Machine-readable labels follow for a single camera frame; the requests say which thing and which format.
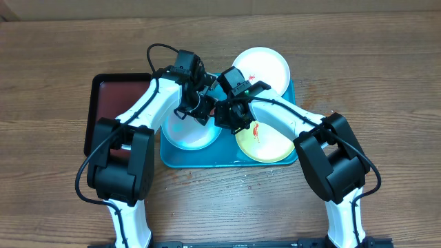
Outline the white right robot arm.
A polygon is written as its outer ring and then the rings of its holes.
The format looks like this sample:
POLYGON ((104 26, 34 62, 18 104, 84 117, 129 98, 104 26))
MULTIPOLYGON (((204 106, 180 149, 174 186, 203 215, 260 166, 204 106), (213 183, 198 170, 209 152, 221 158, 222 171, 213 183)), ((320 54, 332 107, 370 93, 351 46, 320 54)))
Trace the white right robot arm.
POLYGON ((365 247, 360 199, 377 192, 381 177, 366 157, 346 118, 338 113, 324 117, 286 101, 259 81, 221 83, 227 98, 216 104, 215 124, 233 134, 252 121, 265 123, 293 141, 304 177, 325 202, 334 247, 365 247), (376 186, 363 191, 365 176, 377 174, 376 186))

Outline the light blue plate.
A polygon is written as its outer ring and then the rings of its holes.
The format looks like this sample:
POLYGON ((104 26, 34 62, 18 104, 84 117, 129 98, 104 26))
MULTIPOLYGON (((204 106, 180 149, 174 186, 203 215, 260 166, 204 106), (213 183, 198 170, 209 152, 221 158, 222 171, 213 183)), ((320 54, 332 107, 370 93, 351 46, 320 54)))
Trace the light blue plate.
POLYGON ((221 128, 215 126, 213 118, 201 125, 194 117, 181 120, 172 114, 162 124, 162 132, 175 147, 192 151, 211 145, 219 137, 221 128))

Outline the yellow plate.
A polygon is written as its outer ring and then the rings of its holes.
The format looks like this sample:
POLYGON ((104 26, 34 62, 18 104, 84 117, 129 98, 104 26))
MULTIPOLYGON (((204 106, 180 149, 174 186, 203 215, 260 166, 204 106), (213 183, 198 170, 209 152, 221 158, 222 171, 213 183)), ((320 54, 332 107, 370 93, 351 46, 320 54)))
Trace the yellow plate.
POLYGON ((235 135, 242 152, 254 161, 275 163, 294 151, 294 143, 268 124, 253 121, 235 135))

